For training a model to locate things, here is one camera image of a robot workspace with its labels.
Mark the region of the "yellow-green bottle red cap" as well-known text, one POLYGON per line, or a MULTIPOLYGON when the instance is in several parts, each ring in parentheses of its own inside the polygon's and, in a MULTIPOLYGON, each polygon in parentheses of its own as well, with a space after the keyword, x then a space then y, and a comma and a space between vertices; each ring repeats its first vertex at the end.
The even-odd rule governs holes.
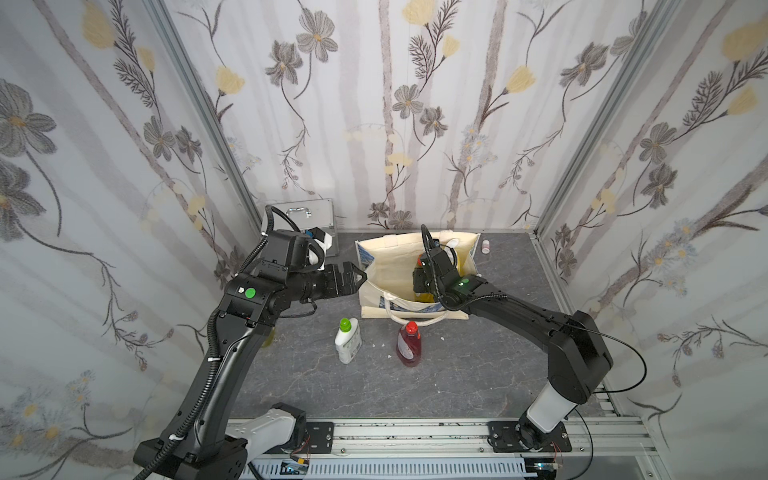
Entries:
POLYGON ((435 297, 431 287, 432 276, 425 267, 422 258, 416 261, 412 274, 415 298, 421 303, 434 303, 435 297))

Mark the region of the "cream canvas shopping bag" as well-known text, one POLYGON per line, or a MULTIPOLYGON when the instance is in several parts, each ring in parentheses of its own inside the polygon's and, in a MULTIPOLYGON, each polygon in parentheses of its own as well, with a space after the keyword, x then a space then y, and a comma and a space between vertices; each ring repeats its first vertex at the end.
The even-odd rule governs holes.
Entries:
POLYGON ((367 274, 367 281, 358 290, 364 319, 388 319, 400 325, 415 321, 424 327, 446 319, 469 318, 464 312, 445 309, 436 300, 416 300, 412 274, 424 253, 421 234, 390 234, 357 241, 355 246, 360 267, 367 274))

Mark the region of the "white bottle green cap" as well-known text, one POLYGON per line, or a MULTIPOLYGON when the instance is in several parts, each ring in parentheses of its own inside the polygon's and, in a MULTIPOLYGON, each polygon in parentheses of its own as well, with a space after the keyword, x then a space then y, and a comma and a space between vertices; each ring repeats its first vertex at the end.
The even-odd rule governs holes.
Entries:
POLYGON ((350 364, 362 346, 362 336, 357 318, 342 318, 339 322, 334 345, 342 364, 350 364))

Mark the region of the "large yellow pump soap bottle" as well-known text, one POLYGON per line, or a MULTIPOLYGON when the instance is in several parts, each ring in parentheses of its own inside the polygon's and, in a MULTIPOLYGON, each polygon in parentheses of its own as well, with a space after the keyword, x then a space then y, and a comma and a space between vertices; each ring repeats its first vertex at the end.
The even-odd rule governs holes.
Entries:
POLYGON ((453 266, 459 272, 462 271, 462 259, 458 251, 458 247, 460 246, 460 243, 461 241, 458 238, 451 238, 441 244, 441 247, 443 248, 443 250, 449 254, 449 257, 452 260, 453 266))

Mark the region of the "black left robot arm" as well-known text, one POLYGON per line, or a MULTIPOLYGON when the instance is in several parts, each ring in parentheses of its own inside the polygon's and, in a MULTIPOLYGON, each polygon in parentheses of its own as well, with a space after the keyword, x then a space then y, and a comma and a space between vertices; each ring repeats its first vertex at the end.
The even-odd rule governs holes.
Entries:
POLYGON ((234 401, 257 352, 292 303, 353 295, 366 282, 354 263, 321 270, 260 261, 224 290, 207 321, 205 359, 181 406, 156 438, 137 447, 138 478, 237 479, 248 462, 244 438, 226 432, 234 401))

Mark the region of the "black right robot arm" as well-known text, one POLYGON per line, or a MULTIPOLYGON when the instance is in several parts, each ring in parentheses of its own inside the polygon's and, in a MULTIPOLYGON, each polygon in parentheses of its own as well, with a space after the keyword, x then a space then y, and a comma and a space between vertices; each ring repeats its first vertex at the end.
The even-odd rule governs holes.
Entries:
POLYGON ((556 428, 588 401, 613 366, 590 315, 545 309, 502 292, 478 275, 462 275, 439 247, 419 257, 413 286, 417 293, 433 295, 445 309, 492 321, 547 354, 547 383, 515 427, 516 441, 525 450, 550 443, 556 428))

